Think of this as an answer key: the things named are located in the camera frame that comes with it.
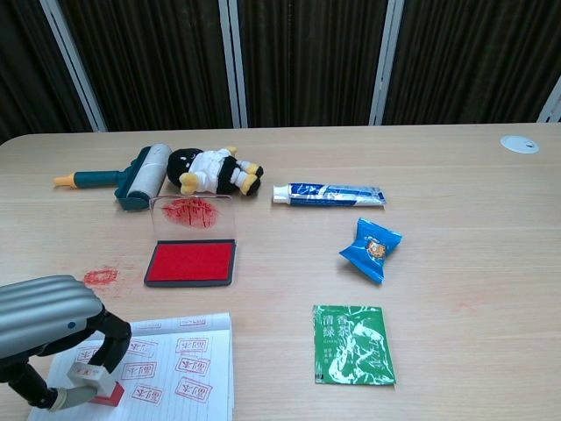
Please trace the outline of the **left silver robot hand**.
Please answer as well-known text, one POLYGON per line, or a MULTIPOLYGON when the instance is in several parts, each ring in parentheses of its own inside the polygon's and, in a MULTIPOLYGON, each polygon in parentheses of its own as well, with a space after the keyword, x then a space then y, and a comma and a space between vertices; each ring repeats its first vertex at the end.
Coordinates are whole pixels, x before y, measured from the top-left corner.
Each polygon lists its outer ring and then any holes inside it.
POLYGON ((72 275, 52 275, 1 288, 1 381, 32 407, 55 412, 83 403, 118 406, 123 386, 113 371, 131 342, 128 322, 72 275), (72 388, 51 388, 30 364, 32 356, 57 354, 100 332, 103 343, 67 376, 72 388))

